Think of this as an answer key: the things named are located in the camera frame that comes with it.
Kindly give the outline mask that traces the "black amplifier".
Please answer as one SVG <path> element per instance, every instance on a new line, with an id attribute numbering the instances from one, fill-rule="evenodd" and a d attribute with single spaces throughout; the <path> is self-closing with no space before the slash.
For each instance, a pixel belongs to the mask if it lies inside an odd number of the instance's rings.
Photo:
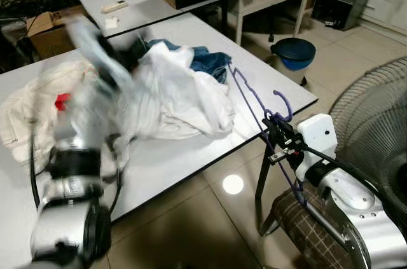
<path id="1" fill-rule="evenodd" d="M 312 19 L 326 27 L 347 31 L 357 25 L 368 0 L 315 0 Z"/>

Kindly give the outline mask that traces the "grey bin blue lid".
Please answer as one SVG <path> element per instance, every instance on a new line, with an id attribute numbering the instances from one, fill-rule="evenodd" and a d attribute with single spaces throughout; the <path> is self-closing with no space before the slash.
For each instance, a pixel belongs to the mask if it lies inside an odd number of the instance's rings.
<path id="1" fill-rule="evenodd" d="M 270 46 L 271 53 L 280 60 L 276 70 L 300 86 L 307 85 L 306 69 L 316 57 L 313 43 L 300 38 L 285 38 Z"/>

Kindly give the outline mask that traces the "white t-shirt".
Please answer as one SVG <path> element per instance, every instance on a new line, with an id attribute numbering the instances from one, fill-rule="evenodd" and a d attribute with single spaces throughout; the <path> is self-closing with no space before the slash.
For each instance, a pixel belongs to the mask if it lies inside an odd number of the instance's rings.
<path id="1" fill-rule="evenodd" d="M 200 78 L 190 86 L 152 88 L 139 81 L 137 68 L 134 83 L 134 94 L 123 95 L 118 104 L 123 139 L 187 139 L 196 135 L 218 139 L 230 135 L 235 127 L 235 106 L 227 82 L 207 83 Z"/>

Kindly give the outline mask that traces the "white remote control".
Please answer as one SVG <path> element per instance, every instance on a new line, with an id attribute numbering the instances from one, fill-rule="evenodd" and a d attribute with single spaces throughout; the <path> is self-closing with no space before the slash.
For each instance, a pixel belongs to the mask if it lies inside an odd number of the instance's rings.
<path id="1" fill-rule="evenodd" d="M 121 10 L 122 8 L 126 8 L 126 7 L 128 7 L 127 1 L 117 1 L 112 4 L 102 6 L 100 8 L 100 12 L 103 14 L 108 14 L 108 13 L 112 13 L 116 10 Z"/>

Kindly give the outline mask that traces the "black standing fan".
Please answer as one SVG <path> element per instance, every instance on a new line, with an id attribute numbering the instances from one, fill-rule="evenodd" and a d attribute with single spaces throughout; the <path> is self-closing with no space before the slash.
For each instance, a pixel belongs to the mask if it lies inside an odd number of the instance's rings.
<path id="1" fill-rule="evenodd" d="M 329 110 L 338 138 L 336 159 L 375 189 L 394 220 L 406 219 L 406 57 L 366 71 Z"/>

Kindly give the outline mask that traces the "blue jeans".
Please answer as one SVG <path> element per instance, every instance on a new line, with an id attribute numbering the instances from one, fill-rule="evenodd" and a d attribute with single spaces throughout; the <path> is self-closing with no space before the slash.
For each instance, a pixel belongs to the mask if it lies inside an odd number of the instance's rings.
<path id="1" fill-rule="evenodd" d="M 166 85 L 190 86 L 203 78 L 207 83 L 224 84 L 232 57 L 207 47 L 176 45 L 165 38 L 142 41 L 139 81 L 152 88 Z"/>

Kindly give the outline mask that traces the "brown plaid chair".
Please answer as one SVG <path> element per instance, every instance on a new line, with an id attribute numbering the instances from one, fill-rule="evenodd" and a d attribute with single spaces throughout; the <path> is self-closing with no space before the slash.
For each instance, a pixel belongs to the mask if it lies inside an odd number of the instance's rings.
<path id="1" fill-rule="evenodd" d="M 259 235 L 282 228 L 311 269 L 355 269 L 349 252 L 305 210 L 291 188 L 273 200 L 268 212 L 256 199 L 256 217 Z"/>

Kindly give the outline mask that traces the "small white table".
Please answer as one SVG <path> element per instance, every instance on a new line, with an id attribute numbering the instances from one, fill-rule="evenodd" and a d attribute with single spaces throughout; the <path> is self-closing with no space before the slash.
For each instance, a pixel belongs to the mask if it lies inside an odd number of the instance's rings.
<path id="1" fill-rule="evenodd" d="M 107 37 L 119 36 L 142 27 L 148 27 L 157 22 L 165 21 L 172 17 L 189 13 L 195 8 L 215 4 L 222 8 L 227 8 L 229 0 L 209 0 L 189 7 L 175 10 L 163 0 L 78 0 L 89 14 L 90 19 L 96 23 Z M 103 14 L 100 12 L 102 6 L 112 4 L 117 1 L 127 1 L 128 7 L 116 10 L 112 13 Z M 104 21 L 108 17 L 118 17 L 119 26 L 117 29 L 105 30 Z"/>

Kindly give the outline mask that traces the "crumpled red shirt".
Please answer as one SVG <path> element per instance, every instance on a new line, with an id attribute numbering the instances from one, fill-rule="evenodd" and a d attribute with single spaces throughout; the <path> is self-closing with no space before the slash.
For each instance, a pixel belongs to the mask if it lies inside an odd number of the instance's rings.
<path id="1" fill-rule="evenodd" d="M 69 93 L 58 94 L 53 105 L 58 112 L 64 112 L 67 109 L 67 104 L 70 103 L 72 95 Z"/>

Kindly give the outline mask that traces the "purple plastic hanger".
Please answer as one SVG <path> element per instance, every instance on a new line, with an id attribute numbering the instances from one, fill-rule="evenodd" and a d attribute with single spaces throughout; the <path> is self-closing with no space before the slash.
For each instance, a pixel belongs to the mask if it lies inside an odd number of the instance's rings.
<path id="1" fill-rule="evenodd" d="M 256 126 L 259 128 L 259 138 L 261 138 L 261 140 L 265 144 L 265 151 L 268 151 L 268 136 L 265 132 L 266 126 L 261 123 L 261 119 L 265 117 L 266 113 L 278 114 L 280 117 L 283 117 L 285 121 L 288 122 L 288 124 L 290 124 L 290 121 L 293 120 L 294 111 L 291 108 L 291 104 L 288 101 L 288 98 L 285 97 L 282 92 L 273 90 L 272 93 L 282 100 L 285 109 L 287 109 L 287 112 L 285 114 L 281 114 L 280 112 L 273 112 L 271 109 L 268 109 L 264 105 L 262 98 L 259 97 L 257 91 L 253 89 L 250 83 L 248 83 L 248 79 L 244 74 L 242 74 L 240 69 L 236 68 L 235 66 L 228 65 L 227 70 L 229 71 L 230 77 L 232 77 L 233 82 L 235 82 L 235 86 L 241 94 L 242 100 L 249 110 L 249 115 L 253 118 Z M 288 185 L 294 191 L 294 193 L 301 193 L 303 191 L 302 181 L 297 180 L 293 176 L 289 176 L 289 173 L 283 167 L 282 162 L 272 164 L 270 163 L 270 159 L 268 159 L 268 155 L 265 156 L 265 159 L 266 162 L 263 163 L 261 166 L 261 175 L 259 175 L 257 188 L 255 189 L 255 200 L 257 202 L 257 205 L 262 205 L 262 196 L 265 190 L 266 180 L 268 178 L 268 173 L 270 173 L 270 168 L 273 167 L 273 165 L 277 165 L 279 167 L 279 169 L 282 171 L 282 175 L 284 176 L 285 180 L 287 180 Z"/>

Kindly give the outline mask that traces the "cardboard box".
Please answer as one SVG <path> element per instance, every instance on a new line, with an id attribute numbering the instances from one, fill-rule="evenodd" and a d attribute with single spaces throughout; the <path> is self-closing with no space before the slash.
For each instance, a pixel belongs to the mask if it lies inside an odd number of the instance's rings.
<path id="1" fill-rule="evenodd" d="M 41 59 L 58 56 L 76 49 L 64 24 L 65 17 L 87 15 L 84 7 L 76 5 L 55 12 L 43 12 L 26 22 L 26 36 Z"/>

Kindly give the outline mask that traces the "white table black legs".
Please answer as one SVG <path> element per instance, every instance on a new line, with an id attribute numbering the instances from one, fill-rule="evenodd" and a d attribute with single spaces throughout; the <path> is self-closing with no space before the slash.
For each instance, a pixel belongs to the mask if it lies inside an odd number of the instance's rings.
<path id="1" fill-rule="evenodd" d="M 240 69 L 264 105 L 274 112 L 285 114 L 287 109 L 272 93 L 273 90 L 288 98 L 294 113 L 317 100 L 316 95 L 299 83 L 280 74 L 192 14 L 154 23 L 149 30 L 152 36 L 168 39 L 176 45 L 207 47 L 212 52 L 230 55 L 232 65 Z M 235 82 L 230 81 L 228 85 L 229 98 L 236 112 L 232 133 L 222 139 L 198 135 L 189 139 L 142 139 L 135 142 L 113 219 L 125 216 L 191 178 L 259 134 Z M 18 267 L 31 260 L 30 237 L 37 216 L 27 168 L 18 164 L 11 151 L 0 143 L 0 269 Z"/>

